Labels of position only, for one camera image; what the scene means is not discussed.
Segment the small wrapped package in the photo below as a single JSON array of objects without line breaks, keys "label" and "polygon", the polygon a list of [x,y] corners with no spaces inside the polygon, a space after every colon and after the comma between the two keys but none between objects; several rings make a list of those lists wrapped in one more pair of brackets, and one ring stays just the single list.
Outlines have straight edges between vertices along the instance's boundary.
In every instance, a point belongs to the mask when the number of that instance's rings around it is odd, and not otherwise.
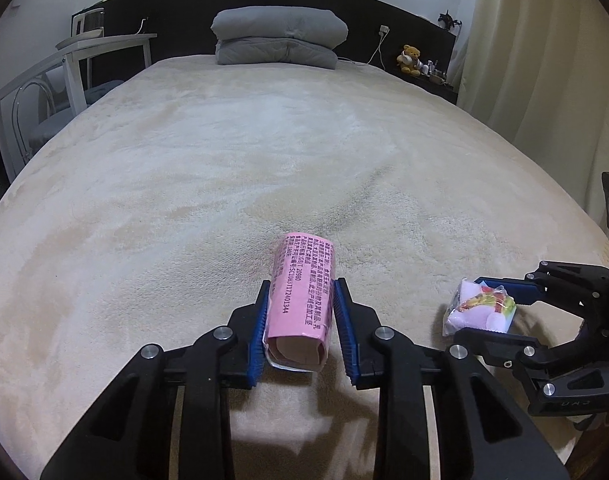
[{"label": "small wrapped package", "polygon": [[333,311],[333,243],[289,233],[276,255],[263,343],[268,362],[319,372],[329,354]]},{"label": "small wrapped package", "polygon": [[484,282],[462,280],[444,314],[443,335],[462,328],[507,333],[514,315],[515,301],[503,286],[491,288]]}]

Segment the gray bedding stack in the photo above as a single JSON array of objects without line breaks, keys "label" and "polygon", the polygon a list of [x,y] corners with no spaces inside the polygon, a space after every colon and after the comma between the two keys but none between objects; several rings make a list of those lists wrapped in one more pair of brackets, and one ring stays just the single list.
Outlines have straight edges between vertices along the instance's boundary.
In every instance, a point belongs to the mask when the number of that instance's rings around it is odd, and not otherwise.
[{"label": "gray bedding stack", "polygon": [[348,27],[330,10],[311,7],[240,7],[220,11],[211,30],[218,38],[216,62],[296,63],[335,69],[333,48]]}]

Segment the beige curtain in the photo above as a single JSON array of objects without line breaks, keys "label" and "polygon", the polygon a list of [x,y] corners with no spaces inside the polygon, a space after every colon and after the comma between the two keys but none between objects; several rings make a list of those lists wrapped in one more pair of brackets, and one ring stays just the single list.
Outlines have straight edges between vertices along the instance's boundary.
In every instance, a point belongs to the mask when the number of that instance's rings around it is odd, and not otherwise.
[{"label": "beige curtain", "polygon": [[606,225],[609,16],[598,0],[477,0],[458,105]]}]

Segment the pink package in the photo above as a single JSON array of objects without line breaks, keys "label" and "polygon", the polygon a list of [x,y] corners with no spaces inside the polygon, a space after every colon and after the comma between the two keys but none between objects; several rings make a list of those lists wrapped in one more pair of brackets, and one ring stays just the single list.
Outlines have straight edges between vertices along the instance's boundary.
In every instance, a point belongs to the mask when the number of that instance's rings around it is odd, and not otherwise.
[{"label": "pink package", "polygon": [[333,243],[289,233],[276,254],[264,346],[276,368],[318,372],[329,353],[335,279]]}]

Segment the brown teddy bear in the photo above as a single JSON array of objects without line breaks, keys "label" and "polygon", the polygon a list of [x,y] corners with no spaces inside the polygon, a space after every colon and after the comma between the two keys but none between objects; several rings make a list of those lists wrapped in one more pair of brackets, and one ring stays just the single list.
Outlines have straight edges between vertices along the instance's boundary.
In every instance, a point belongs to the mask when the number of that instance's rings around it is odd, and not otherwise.
[{"label": "brown teddy bear", "polygon": [[419,60],[420,51],[414,46],[405,45],[402,54],[397,58],[399,69],[402,73],[410,74],[414,76],[420,75],[422,69],[422,62]]}]

